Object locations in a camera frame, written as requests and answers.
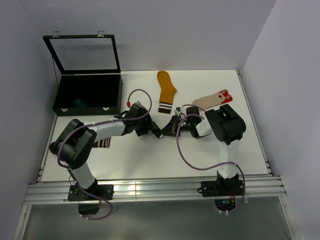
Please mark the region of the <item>black white striped ankle sock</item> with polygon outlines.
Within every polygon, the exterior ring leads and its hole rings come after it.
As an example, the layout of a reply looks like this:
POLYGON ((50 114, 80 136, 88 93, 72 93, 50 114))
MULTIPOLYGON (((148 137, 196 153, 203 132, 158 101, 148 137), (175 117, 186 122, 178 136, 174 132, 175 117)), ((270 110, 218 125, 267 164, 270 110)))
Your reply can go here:
POLYGON ((151 132, 154 136, 156 136, 158 139, 161 139, 164 137, 162 130, 159 128, 159 126, 152 121, 152 128, 151 128, 151 132))

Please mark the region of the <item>beige red reindeer sock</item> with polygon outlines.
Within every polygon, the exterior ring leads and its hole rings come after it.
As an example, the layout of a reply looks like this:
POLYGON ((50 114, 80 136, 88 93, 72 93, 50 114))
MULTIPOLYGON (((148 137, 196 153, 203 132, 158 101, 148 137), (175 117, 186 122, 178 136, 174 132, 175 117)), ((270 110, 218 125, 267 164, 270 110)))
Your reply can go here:
POLYGON ((233 97, 231 94, 229 94, 229 91, 227 89, 223 89, 214 94, 195 99, 192 104, 206 110, 218 105, 229 103, 232 100, 233 97))

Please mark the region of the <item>teal sock with red heel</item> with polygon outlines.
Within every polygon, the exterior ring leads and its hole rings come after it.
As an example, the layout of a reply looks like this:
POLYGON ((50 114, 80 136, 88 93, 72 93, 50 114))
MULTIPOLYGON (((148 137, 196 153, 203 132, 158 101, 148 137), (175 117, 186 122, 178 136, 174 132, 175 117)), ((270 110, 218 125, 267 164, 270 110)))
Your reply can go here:
POLYGON ((73 104, 76 108, 87 108, 88 104, 83 102, 81 98, 77 98, 73 101, 73 104))

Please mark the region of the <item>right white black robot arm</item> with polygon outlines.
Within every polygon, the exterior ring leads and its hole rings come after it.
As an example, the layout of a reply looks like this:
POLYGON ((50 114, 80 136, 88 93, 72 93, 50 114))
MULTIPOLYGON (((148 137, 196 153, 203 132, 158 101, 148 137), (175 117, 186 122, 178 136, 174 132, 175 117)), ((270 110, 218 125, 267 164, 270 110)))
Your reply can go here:
POLYGON ((246 193, 244 173, 237 163, 239 145, 246 132, 246 124, 228 104, 220 106, 218 110, 206 110, 204 117, 200 116, 199 109, 191 104, 186 110, 176 109, 175 115, 161 130, 161 134, 176 138, 178 152, 190 168, 197 171, 217 169, 216 180, 200 183, 200 188, 197 191, 203 197, 230 197, 234 201, 236 196, 243 197, 246 193), (195 139, 214 134, 220 143, 219 163, 205 168, 196 167, 189 163, 180 148, 180 131, 190 132, 195 139))

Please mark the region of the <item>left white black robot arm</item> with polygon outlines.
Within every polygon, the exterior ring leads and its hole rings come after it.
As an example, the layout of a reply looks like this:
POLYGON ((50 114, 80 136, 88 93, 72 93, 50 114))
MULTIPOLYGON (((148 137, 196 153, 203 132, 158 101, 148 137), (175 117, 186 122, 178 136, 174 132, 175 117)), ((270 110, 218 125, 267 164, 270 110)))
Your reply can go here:
POLYGON ((87 160, 96 143, 132 132, 136 132, 139 137, 148 133, 157 138, 163 137, 160 128, 140 102, 135 102, 129 110, 107 121, 84 123, 73 119, 68 123, 57 140, 50 144, 49 150, 57 156, 58 164, 66 168, 75 180, 75 185, 70 188, 70 199, 78 198, 81 201, 112 199, 113 186, 99 185, 87 160))

